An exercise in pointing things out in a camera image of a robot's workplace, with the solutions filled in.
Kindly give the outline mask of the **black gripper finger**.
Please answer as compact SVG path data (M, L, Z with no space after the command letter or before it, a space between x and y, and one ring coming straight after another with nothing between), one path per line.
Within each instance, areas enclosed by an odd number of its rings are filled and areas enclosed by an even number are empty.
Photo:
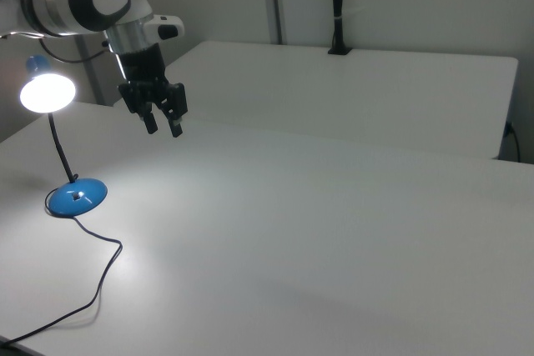
M144 122L148 134L158 130L152 112L152 100L150 97L151 84L148 82L133 81L118 85L118 91L124 100L128 110L136 113Z
M161 108L168 120L172 136L177 138L183 133L181 127L182 117L187 113L187 99L182 83L167 83L164 87L164 99Z

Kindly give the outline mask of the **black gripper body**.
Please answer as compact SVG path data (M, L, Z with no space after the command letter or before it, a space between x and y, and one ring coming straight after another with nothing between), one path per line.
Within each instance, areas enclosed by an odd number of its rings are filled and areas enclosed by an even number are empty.
M123 82L118 85L118 89L129 83L169 84L158 44L134 53L116 54L116 58L123 75Z

